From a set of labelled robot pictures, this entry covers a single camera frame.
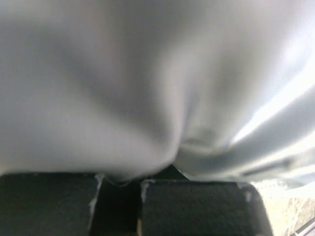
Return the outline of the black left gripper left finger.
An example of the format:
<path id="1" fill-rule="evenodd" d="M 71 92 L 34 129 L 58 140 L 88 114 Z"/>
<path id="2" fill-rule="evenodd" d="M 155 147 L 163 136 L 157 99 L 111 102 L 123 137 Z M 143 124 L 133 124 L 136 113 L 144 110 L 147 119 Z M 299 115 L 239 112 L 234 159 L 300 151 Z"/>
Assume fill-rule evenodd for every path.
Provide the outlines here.
<path id="1" fill-rule="evenodd" d="M 103 174 L 0 177 L 2 236 L 88 236 Z"/>

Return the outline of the grey pillowcase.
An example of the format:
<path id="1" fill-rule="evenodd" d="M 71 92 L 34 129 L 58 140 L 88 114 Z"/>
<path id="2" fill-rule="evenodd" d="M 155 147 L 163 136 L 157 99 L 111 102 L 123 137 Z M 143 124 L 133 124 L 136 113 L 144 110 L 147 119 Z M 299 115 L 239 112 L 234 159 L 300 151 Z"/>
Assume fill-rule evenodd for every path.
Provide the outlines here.
<path id="1" fill-rule="evenodd" d="M 3 0 L 0 172 L 315 172 L 312 0 Z"/>

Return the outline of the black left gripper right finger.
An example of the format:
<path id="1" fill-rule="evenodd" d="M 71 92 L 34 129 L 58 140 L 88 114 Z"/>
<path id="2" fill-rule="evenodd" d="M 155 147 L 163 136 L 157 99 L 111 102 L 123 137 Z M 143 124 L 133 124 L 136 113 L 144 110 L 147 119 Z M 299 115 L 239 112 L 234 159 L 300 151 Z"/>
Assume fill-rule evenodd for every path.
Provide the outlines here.
<path id="1" fill-rule="evenodd" d="M 261 195 L 250 183 L 150 177 L 141 183 L 143 236 L 271 236 Z"/>

